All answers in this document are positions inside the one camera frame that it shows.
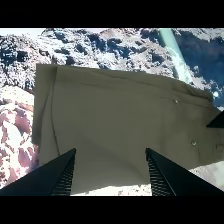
black object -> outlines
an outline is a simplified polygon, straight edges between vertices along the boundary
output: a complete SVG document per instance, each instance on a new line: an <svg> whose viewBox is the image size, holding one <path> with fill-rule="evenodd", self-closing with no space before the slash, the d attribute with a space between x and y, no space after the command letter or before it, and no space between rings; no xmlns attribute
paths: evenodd
<svg viewBox="0 0 224 224"><path fill-rule="evenodd" d="M224 192L165 158L146 149L152 196L224 196Z"/></svg>
<svg viewBox="0 0 224 224"><path fill-rule="evenodd" d="M215 117L207 126L207 128L224 128L224 111Z"/></svg>
<svg viewBox="0 0 224 224"><path fill-rule="evenodd" d="M76 149L0 190L0 196L70 196Z"/></svg>

rocky surface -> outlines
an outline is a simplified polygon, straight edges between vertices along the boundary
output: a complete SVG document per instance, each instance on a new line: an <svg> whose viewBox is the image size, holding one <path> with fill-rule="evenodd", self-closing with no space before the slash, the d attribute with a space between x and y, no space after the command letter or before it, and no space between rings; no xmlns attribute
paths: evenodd
<svg viewBox="0 0 224 224"><path fill-rule="evenodd" d="M223 110L224 29L172 30L183 56L174 53L175 60L181 66L186 62L189 84L215 93L214 104ZM31 143L36 63L142 71L180 79L165 43L156 28L116 28L100 34L49 28L35 39L0 36L0 188L34 169L38 161L38 149ZM126 189L119 194L132 192Z"/></svg>

brown cloth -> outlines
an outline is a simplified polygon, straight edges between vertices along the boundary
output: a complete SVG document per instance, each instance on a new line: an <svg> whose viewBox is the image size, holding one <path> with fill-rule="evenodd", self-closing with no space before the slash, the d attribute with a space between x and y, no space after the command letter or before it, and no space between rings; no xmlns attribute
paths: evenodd
<svg viewBox="0 0 224 224"><path fill-rule="evenodd" d="M41 165L76 148L72 194L149 184L148 147L186 169L223 160L212 99L164 76L38 64L33 143Z"/></svg>

olive fabric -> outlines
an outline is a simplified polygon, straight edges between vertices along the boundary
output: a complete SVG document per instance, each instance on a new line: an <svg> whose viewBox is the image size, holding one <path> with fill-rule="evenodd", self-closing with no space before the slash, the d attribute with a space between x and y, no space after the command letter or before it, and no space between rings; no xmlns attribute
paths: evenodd
<svg viewBox="0 0 224 224"><path fill-rule="evenodd" d="M146 148L186 169L223 160L212 99L165 76L37 64L33 143L41 165L76 148L72 194L148 184Z"/></svg>

folded cloth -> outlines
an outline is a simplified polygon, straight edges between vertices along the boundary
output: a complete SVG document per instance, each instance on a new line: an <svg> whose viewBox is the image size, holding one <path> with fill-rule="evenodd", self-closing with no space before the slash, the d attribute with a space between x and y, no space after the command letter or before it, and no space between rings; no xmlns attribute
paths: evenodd
<svg viewBox="0 0 224 224"><path fill-rule="evenodd" d="M37 64L34 92L41 165L77 150L72 194L150 183L146 148L186 169L223 160L223 130L206 128L212 94L179 80Z"/></svg>

